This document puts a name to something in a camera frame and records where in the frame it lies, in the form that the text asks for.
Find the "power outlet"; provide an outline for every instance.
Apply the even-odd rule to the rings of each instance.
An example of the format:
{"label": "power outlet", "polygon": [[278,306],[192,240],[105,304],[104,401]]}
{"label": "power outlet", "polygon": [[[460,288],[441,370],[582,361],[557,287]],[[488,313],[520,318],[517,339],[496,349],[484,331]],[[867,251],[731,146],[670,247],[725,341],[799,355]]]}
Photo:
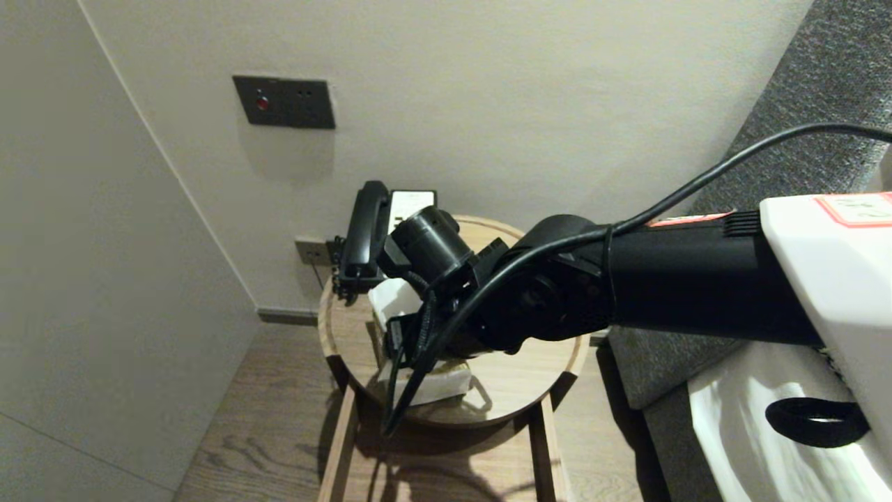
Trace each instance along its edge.
{"label": "power outlet", "polygon": [[331,266],[332,256],[324,239],[296,237],[294,238],[294,245],[297,247],[297,254],[301,257],[301,263],[305,265]]}
{"label": "power outlet", "polygon": [[334,129],[328,83],[234,76],[235,90],[248,122],[299,129]]}

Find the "red label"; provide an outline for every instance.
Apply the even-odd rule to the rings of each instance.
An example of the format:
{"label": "red label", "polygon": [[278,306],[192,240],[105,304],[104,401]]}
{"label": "red label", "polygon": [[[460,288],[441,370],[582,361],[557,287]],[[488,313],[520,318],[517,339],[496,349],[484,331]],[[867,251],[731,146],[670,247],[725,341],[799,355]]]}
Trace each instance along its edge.
{"label": "red label", "polygon": [[892,192],[817,196],[834,222],[850,229],[892,227]]}
{"label": "red label", "polygon": [[683,223],[708,222],[710,220],[718,220],[724,216],[733,213],[713,213],[713,214],[697,214],[695,216],[676,216],[674,218],[666,218],[665,220],[657,220],[648,223],[649,227],[667,227],[669,225],[681,225]]}

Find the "gray upholstery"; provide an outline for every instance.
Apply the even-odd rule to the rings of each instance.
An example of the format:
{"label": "gray upholstery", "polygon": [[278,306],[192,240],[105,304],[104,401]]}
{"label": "gray upholstery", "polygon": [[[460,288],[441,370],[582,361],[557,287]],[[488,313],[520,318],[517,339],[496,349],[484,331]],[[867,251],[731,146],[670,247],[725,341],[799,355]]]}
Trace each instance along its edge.
{"label": "gray upholstery", "polygon": [[[892,129],[892,2],[816,0],[729,152],[810,121]],[[886,146],[798,138],[709,185],[693,213],[753,209],[771,196],[863,190]],[[610,343],[632,407],[643,408],[739,342],[615,328]]]}
{"label": "gray upholstery", "polygon": [[722,502],[694,433],[688,386],[681,385],[644,410],[669,497],[684,502]]}

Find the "telephone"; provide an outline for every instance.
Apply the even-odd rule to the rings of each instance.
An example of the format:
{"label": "telephone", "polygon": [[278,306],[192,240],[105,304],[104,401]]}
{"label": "telephone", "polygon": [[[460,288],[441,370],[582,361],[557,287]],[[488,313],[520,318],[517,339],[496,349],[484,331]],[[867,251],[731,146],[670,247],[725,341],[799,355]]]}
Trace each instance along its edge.
{"label": "telephone", "polygon": [[377,286],[387,276],[376,259],[384,240],[403,220],[418,211],[436,206],[432,190],[394,190],[381,181],[366,181],[356,194],[347,237],[334,238],[334,291],[348,303]]}

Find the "black strap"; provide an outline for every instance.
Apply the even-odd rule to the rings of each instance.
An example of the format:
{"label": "black strap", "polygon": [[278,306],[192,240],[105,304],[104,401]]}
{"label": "black strap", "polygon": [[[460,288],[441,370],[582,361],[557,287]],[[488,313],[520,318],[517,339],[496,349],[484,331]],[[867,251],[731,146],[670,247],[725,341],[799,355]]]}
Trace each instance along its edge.
{"label": "black strap", "polygon": [[816,448],[838,448],[871,429],[857,403],[791,397],[765,408],[765,419],[781,436]]}

